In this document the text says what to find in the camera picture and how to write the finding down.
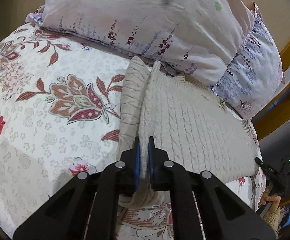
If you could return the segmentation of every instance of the silver rivet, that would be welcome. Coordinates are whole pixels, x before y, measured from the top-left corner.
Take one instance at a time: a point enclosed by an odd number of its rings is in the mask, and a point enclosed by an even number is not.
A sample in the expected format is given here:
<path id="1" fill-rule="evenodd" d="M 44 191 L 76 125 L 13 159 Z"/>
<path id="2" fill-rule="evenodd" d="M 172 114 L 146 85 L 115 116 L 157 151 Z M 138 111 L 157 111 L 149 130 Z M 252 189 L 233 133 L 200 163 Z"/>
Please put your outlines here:
<path id="1" fill-rule="evenodd" d="M 167 168 L 171 168 L 174 166 L 174 163 L 172 161 L 164 161 L 164 166 Z"/>
<path id="2" fill-rule="evenodd" d="M 85 172 L 85 171 L 81 171 L 79 174 L 77 174 L 77 177 L 78 177 L 79 179 L 86 179 L 87 176 L 88 176 L 88 173 Z"/>
<path id="3" fill-rule="evenodd" d="M 125 167 L 125 162 L 122 162 L 122 161 L 118 161 L 115 163 L 115 166 L 119 169 Z"/>
<path id="4" fill-rule="evenodd" d="M 205 179 L 210 179 L 212 177 L 212 174 L 209 171 L 203 171 L 202 177 Z"/>

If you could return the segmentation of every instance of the floral bed sheet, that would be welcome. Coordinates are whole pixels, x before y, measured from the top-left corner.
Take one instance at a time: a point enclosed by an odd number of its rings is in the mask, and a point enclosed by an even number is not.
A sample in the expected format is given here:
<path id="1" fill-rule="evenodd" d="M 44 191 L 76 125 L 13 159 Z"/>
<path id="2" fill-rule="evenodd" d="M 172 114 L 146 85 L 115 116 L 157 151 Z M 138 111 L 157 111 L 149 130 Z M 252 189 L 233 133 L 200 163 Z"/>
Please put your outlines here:
<path id="1" fill-rule="evenodd" d="M 99 172 L 116 160 L 128 64 L 35 23 L 0 42 L 0 226 L 10 237 L 78 172 Z M 227 186 L 255 208 L 264 174 Z M 117 239 L 173 239 L 170 203 L 119 207 Z"/>

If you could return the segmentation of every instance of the mattress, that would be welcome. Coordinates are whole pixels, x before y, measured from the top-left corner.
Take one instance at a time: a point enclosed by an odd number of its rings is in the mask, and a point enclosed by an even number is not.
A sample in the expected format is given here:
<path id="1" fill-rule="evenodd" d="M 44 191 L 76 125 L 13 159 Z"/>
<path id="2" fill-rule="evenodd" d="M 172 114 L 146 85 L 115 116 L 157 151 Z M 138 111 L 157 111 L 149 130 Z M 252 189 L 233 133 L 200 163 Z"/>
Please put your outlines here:
<path id="1" fill-rule="evenodd" d="M 35 23 L 0 42 L 0 226 L 8 236 L 78 172 L 116 160 L 128 64 L 99 44 Z M 88 107 L 92 114 L 80 114 Z M 266 183 L 260 170 L 226 185 L 255 209 Z M 173 239 L 171 204 L 119 207 L 116 234 Z"/>

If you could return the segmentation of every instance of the sweater sleeve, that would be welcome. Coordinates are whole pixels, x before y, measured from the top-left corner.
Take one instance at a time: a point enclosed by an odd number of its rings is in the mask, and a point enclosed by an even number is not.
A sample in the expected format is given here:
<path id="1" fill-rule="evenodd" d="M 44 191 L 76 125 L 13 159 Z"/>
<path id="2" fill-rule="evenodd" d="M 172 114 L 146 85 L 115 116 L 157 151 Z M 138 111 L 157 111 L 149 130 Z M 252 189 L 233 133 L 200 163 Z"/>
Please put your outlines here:
<path id="1" fill-rule="evenodd" d="M 271 226 L 271 228 L 276 232 L 278 229 L 278 221 L 279 221 L 279 216 L 281 213 L 281 208 L 277 208 L 276 212 L 272 214 L 265 214 L 263 219 L 264 221 Z"/>

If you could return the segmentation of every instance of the cable knit pattern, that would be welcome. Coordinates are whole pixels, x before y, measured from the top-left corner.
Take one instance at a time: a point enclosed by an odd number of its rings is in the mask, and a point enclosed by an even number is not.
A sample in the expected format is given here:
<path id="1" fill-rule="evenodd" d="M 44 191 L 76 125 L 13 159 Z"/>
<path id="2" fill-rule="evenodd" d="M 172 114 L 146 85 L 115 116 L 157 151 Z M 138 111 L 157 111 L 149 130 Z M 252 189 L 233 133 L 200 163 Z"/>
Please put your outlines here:
<path id="1" fill-rule="evenodd" d="M 199 173 L 209 170 L 224 183 L 257 173 L 254 161 L 257 151 L 247 120 L 238 120 L 227 113 L 223 99 L 203 84 L 188 77 L 171 78 L 161 73 L 160 62 L 155 62 L 148 81 L 143 75 L 145 69 L 145 64 L 139 58 L 133 58 L 127 73 L 133 73 L 131 79 L 135 81 L 130 82 L 129 77 L 126 79 L 125 76 L 123 84 L 120 151 L 125 143 L 122 143 L 123 138 L 130 137 L 131 142 L 134 140 L 136 120 L 140 113 L 140 187 L 146 187 L 140 188 L 129 199 L 130 202 L 123 203 L 124 206 L 144 206 L 162 201 L 163 196 L 151 192 L 147 182 L 149 136 L 154 136 L 157 148 L 167 151 L 171 160 L 188 171 Z M 138 84 L 137 80 L 141 79 L 143 83 Z M 127 98 L 128 102 L 137 104 L 130 103 L 133 107 L 127 107 Z M 129 125 L 125 116 L 129 120 L 133 119 L 133 124 Z"/>

